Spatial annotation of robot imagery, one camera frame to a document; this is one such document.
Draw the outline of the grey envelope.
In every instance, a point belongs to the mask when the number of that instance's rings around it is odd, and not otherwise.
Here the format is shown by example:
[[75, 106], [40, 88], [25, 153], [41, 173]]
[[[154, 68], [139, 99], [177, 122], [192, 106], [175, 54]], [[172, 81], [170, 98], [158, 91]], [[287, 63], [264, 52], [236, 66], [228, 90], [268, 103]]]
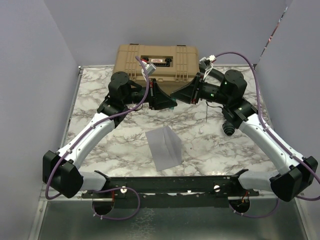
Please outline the grey envelope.
[[182, 164], [182, 140], [169, 126], [147, 131], [145, 135], [158, 172]]

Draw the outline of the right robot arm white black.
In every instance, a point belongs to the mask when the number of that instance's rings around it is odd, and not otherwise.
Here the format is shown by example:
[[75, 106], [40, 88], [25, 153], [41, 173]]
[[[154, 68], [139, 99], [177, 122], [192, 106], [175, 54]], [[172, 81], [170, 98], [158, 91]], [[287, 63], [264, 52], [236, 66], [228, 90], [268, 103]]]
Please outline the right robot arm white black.
[[221, 104], [227, 122], [247, 135], [272, 161], [274, 172], [245, 170], [230, 182], [229, 189], [240, 196], [249, 189], [273, 192], [285, 202], [297, 197], [313, 182], [317, 160], [304, 157], [281, 139], [272, 128], [260, 120], [258, 110], [244, 98], [247, 82], [238, 70], [223, 74], [219, 86], [205, 82], [204, 75], [197, 73], [187, 85], [171, 93], [171, 97], [187, 104], [206, 100]]

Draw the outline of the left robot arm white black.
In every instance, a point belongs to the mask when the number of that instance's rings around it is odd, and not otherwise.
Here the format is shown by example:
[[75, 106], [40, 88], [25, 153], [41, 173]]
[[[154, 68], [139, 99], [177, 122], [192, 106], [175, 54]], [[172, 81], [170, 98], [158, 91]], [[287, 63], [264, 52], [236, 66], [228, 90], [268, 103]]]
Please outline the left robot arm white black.
[[111, 190], [108, 176], [95, 170], [80, 172], [87, 155], [112, 132], [135, 107], [147, 103], [152, 110], [177, 106], [177, 102], [160, 89], [152, 78], [145, 87], [130, 80], [127, 73], [118, 71], [110, 78], [108, 95], [100, 104], [88, 125], [57, 152], [48, 151], [42, 159], [42, 180], [46, 190], [53, 188], [59, 195], [72, 198], [79, 191], [94, 191], [106, 197]]

